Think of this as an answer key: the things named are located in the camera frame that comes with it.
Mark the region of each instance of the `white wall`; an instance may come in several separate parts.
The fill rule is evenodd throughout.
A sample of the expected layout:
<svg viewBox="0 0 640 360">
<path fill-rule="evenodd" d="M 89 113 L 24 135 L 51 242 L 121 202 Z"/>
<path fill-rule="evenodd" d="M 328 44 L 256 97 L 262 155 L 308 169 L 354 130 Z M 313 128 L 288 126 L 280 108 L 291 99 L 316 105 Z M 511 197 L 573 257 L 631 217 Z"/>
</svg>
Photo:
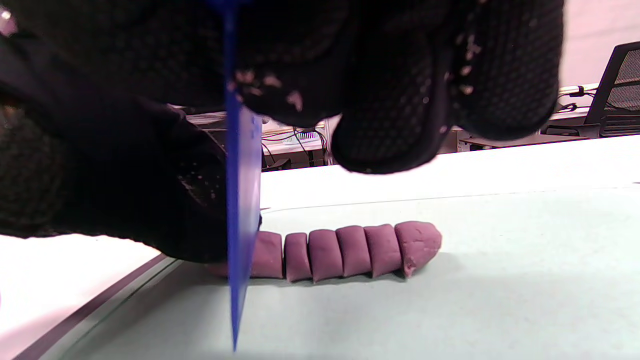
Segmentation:
<svg viewBox="0 0 640 360">
<path fill-rule="evenodd" d="M 640 41 L 640 0 L 565 0 L 560 86 L 597 83 L 613 47 Z"/>
</svg>

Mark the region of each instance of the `chair backrest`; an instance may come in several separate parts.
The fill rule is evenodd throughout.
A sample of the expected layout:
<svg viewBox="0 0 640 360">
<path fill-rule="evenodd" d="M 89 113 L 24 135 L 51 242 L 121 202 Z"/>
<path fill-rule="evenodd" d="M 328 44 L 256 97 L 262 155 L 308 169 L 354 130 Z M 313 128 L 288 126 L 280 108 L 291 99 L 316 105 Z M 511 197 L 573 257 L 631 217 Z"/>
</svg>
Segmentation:
<svg viewBox="0 0 640 360">
<path fill-rule="evenodd" d="M 640 133 L 640 42 L 613 49 L 584 123 L 600 136 Z"/>
</svg>

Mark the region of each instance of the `blue plastic knife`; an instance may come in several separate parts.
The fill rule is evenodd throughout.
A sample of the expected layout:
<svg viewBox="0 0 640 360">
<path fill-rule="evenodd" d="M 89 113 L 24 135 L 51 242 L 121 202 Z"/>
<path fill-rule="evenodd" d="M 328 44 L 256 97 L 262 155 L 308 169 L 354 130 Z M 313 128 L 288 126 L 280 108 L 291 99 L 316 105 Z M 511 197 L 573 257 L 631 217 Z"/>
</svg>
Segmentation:
<svg viewBox="0 0 640 360">
<path fill-rule="evenodd" d="M 236 97 L 236 19 L 243 0 L 207 0 L 224 21 L 227 111 L 227 241 L 231 326 L 237 349 L 244 298 L 260 219 L 262 121 Z"/>
</svg>

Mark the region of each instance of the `clay piece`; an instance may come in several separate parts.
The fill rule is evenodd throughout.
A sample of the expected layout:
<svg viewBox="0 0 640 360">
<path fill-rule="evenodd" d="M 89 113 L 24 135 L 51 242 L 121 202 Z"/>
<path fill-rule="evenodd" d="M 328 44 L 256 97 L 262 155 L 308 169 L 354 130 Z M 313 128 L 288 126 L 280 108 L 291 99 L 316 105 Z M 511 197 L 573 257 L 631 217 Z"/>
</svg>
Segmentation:
<svg viewBox="0 0 640 360">
<path fill-rule="evenodd" d="M 251 277 L 282 279 L 282 235 L 259 231 L 253 249 Z"/>
<path fill-rule="evenodd" d="M 284 263 L 287 281 L 311 279 L 311 266 L 307 251 L 307 234 L 288 234 L 284 239 Z"/>
<path fill-rule="evenodd" d="M 389 274 L 402 267 L 400 246 L 393 226 L 367 226 L 364 233 L 369 246 L 373 277 Z"/>
<path fill-rule="evenodd" d="M 403 260 L 404 276 L 410 278 L 416 269 L 427 265 L 442 246 L 442 234 L 428 222 L 407 221 L 397 224 L 396 236 Z"/>
<path fill-rule="evenodd" d="M 433 224 L 407 221 L 395 227 L 347 226 L 336 231 L 315 230 L 282 236 L 261 231 L 255 244 L 251 277 L 313 282 L 371 273 L 378 277 L 402 270 L 410 278 L 431 261 L 442 246 Z M 228 275 L 227 264 L 207 265 L 217 276 Z"/>
<path fill-rule="evenodd" d="M 308 249 L 314 282 L 342 276 L 342 254 L 335 231 L 312 231 Z"/>
<path fill-rule="evenodd" d="M 367 237 L 362 226 L 341 227 L 335 231 L 342 253 L 342 276 L 349 277 L 371 272 L 371 258 Z"/>
</svg>

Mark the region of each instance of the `black textured glove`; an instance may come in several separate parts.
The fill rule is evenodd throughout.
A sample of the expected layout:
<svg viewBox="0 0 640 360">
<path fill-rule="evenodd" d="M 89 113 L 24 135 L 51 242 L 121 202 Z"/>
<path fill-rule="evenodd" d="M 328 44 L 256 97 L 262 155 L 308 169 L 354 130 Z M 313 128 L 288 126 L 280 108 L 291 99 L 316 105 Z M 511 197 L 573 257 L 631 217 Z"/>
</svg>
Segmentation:
<svg viewBox="0 0 640 360">
<path fill-rule="evenodd" d="M 0 37 L 0 233 L 227 256 L 225 154 L 164 104 L 105 90 L 29 34 Z"/>
<path fill-rule="evenodd" d="M 160 102 L 223 101 L 221 20 L 204 0 L 3 0 L 101 82 Z M 563 0 L 260 0 L 241 9 L 236 86 L 290 125 L 342 113 L 332 152 L 385 174 L 456 124 L 506 140 L 552 113 Z"/>
</svg>

